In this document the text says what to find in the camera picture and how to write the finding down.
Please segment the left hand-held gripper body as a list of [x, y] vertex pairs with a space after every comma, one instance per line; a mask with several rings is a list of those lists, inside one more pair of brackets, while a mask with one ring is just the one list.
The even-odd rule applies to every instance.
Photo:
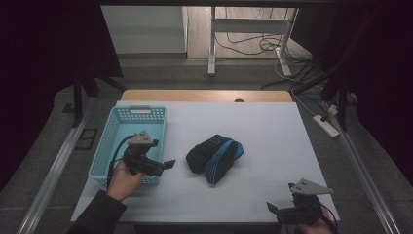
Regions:
[[161, 176], [164, 164], [154, 161], [147, 156], [152, 148], [153, 139], [146, 131], [135, 134], [128, 142], [123, 161], [132, 175], [144, 173], [147, 176]]

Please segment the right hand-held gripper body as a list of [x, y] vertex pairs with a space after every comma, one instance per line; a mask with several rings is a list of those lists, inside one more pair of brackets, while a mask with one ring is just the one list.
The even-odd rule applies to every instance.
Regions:
[[333, 223], [323, 214], [319, 195], [332, 194], [333, 190], [304, 178], [294, 184], [289, 189], [294, 206], [278, 210], [276, 214], [278, 223], [312, 225], [321, 218], [332, 226]]

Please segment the light blue plastic basket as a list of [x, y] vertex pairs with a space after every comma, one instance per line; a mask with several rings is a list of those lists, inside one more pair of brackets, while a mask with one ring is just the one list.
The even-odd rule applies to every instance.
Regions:
[[163, 106], [113, 107], [95, 151], [89, 178], [105, 185], [110, 162], [117, 147], [124, 138], [142, 131], [159, 142], [157, 146], [148, 151], [148, 158], [163, 162], [166, 121], [166, 109]]

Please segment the black blue striped sock bundle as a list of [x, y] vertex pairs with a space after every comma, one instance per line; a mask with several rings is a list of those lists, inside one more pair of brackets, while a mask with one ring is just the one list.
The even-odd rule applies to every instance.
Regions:
[[186, 155], [189, 169], [195, 174], [205, 174], [208, 183], [217, 184], [244, 154], [243, 146], [221, 135], [197, 144]]

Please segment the person's right hand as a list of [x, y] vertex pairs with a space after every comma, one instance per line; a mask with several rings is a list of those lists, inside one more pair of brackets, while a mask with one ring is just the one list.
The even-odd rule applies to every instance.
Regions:
[[332, 229], [321, 218], [312, 225], [297, 224], [296, 228], [301, 232], [301, 234], [333, 234]]

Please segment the person's left hand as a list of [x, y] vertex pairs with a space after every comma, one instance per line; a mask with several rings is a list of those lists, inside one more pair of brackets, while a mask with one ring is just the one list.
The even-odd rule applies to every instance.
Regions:
[[143, 178], [143, 173], [132, 175], [126, 164], [120, 161], [113, 171], [107, 195], [117, 201], [124, 201], [132, 195]]

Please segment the white foam board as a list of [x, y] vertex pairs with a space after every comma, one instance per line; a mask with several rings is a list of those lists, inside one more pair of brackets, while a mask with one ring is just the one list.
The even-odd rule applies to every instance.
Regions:
[[[124, 222], [270, 223], [267, 208], [291, 204], [289, 184], [324, 184], [308, 134], [293, 102], [165, 101], [164, 157], [175, 165], [159, 185], [138, 188], [125, 203]], [[195, 175], [185, 156], [215, 134], [244, 147], [243, 156], [215, 185]]]

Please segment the wooden desk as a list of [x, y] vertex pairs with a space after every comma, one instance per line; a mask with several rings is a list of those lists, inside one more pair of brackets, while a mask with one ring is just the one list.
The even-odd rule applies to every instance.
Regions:
[[126, 90], [122, 101], [292, 102], [287, 91]]

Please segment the white power strip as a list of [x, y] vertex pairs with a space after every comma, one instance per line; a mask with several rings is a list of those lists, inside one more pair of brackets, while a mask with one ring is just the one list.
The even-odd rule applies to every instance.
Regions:
[[321, 127], [331, 138], [336, 138], [339, 136], [339, 132], [327, 121], [322, 120], [320, 115], [313, 117], [314, 122]]

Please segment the black metal stand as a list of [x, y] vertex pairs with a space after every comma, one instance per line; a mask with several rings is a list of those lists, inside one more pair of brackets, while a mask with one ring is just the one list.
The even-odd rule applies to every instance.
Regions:
[[87, 96], [92, 98], [99, 95], [100, 89], [95, 79], [100, 79], [120, 92], [124, 92], [127, 89], [124, 85], [95, 68], [91, 68], [80, 74], [75, 74], [73, 76], [74, 128], [80, 126], [84, 116], [82, 91], [85, 90]]
[[298, 95], [323, 81], [327, 81], [325, 87], [320, 93], [320, 97], [322, 100], [332, 100], [335, 95], [338, 95], [338, 123], [344, 132], [347, 131], [346, 109], [347, 92], [349, 85], [348, 72], [346, 71], [346, 69], [349, 66], [352, 55], [357, 50], [357, 45], [361, 41], [363, 34], [367, 30], [369, 24], [373, 21], [375, 15], [376, 13], [371, 11], [365, 12], [359, 16], [354, 29], [343, 38], [343, 41], [346, 43], [346, 45], [342, 46], [340, 57], [329, 70], [327, 70], [314, 80], [308, 83], [304, 83], [298, 88], [291, 90], [293, 94]]

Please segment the black curtain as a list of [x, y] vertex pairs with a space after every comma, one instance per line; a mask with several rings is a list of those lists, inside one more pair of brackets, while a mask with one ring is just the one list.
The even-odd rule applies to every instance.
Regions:
[[[321, 93], [331, 99], [342, 87], [357, 96], [360, 123], [390, 154], [413, 185], [413, 1], [384, 0], [343, 70]], [[367, 12], [363, 9], [301, 9], [291, 38], [321, 60], [337, 64]]]
[[0, 191], [23, 161], [60, 90], [121, 77], [101, 0], [0, 0]]

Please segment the aluminium rail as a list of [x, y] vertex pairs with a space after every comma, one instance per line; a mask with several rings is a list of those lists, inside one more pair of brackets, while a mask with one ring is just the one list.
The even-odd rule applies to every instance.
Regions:
[[387, 234], [402, 234], [394, 218], [394, 214], [391, 212], [390, 207], [385, 201], [382, 193], [378, 189], [369, 171], [361, 160], [361, 157], [350, 135], [340, 126], [337, 118], [333, 114], [329, 114], [329, 116], [331, 123], [340, 134], [340, 139], [343, 142], [349, 160], [351, 161], [358, 179], [360, 180], [360, 183], [363, 186], [368, 199], [372, 203], [373, 209], [378, 216], [385, 232]]
[[50, 202], [62, 172], [72, 154], [90, 115], [85, 114], [76, 127], [72, 127], [63, 142], [54, 162], [43, 180], [31, 206], [22, 220], [17, 234], [34, 234], [38, 223]]

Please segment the white metal desk frame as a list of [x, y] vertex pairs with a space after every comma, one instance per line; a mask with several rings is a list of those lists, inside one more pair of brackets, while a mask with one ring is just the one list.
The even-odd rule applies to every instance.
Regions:
[[217, 33], [269, 33], [281, 37], [281, 43], [276, 47], [276, 55], [283, 75], [291, 77], [292, 73], [286, 63], [285, 51], [297, 13], [298, 9], [292, 8], [291, 12], [284, 19], [222, 19], [216, 16], [216, 10], [212, 7], [210, 11], [207, 74], [209, 76], [215, 75], [215, 42]]

